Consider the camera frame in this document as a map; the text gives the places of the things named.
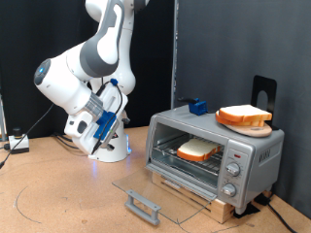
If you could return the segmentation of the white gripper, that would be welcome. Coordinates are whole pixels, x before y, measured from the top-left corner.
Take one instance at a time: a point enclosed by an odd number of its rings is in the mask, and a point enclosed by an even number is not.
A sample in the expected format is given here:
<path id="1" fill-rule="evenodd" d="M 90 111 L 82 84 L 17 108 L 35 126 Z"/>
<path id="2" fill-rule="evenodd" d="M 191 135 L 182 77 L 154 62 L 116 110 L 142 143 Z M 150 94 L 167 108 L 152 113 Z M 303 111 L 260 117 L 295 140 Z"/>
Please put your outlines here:
<path id="1" fill-rule="evenodd" d="M 130 123 L 121 116 L 126 103 L 127 97 L 117 85 L 106 85 L 100 96 L 91 93 L 86 105 L 68 117 L 65 133 L 88 155 L 114 150 L 122 138 L 123 123 Z"/>

